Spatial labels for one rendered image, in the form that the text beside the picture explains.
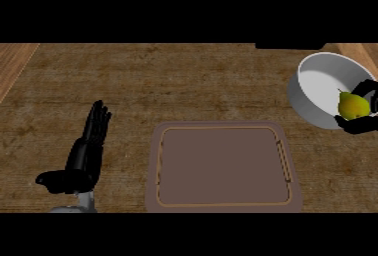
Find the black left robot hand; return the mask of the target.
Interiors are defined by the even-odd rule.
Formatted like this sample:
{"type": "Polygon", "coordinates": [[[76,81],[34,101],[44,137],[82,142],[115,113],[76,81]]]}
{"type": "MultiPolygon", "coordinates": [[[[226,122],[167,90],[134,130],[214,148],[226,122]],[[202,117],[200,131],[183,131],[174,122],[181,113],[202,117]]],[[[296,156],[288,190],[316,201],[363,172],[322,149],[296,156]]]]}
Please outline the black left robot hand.
{"type": "Polygon", "coordinates": [[[103,144],[112,113],[103,101],[93,103],[81,137],[75,140],[65,168],[42,172],[35,183],[51,194],[90,192],[97,184],[102,168],[103,144]]]}

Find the yellow-green pear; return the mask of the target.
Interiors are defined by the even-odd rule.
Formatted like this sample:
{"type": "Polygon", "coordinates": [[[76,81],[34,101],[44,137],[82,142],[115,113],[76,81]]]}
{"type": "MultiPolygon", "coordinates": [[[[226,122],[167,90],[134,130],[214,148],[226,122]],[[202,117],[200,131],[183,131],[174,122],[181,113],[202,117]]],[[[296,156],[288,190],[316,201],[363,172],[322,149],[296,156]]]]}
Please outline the yellow-green pear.
{"type": "Polygon", "coordinates": [[[364,117],[370,113],[369,101],[351,92],[339,92],[338,113],[347,120],[364,117]]]}

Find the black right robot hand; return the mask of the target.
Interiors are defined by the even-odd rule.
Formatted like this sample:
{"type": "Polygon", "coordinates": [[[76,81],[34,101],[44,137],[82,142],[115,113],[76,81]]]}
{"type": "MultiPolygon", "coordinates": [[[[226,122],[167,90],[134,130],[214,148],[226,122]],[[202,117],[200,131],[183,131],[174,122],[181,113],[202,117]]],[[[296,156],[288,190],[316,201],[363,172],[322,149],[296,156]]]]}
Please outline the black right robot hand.
{"type": "Polygon", "coordinates": [[[333,116],[338,126],[353,135],[378,131],[378,82],[366,79],[354,87],[353,94],[361,96],[370,105],[370,113],[367,116],[353,120],[341,117],[339,113],[333,116]]]}

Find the grey metal pot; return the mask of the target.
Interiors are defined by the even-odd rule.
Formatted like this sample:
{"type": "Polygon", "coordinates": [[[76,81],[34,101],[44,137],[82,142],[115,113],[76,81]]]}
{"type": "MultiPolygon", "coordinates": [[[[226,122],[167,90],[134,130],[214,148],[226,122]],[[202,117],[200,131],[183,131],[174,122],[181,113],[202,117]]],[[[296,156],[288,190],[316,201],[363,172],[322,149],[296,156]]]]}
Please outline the grey metal pot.
{"type": "Polygon", "coordinates": [[[316,127],[339,128],[339,92],[351,92],[366,79],[376,80],[370,71],[348,57],[330,52],[308,55],[289,79],[286,96],[299,117],[316,127]]]}

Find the brown tray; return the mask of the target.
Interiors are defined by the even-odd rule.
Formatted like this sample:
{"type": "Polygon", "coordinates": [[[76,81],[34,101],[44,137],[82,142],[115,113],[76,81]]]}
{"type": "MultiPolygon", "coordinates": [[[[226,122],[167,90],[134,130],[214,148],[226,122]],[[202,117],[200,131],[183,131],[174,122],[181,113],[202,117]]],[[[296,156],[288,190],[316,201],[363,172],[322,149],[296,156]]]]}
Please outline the brown tray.
{"type": "Polygon", "coordinates": [[[289,212],[302,199],[283,129],[271,121],[171,121],[153,130],[150,212],[289,212]]]}

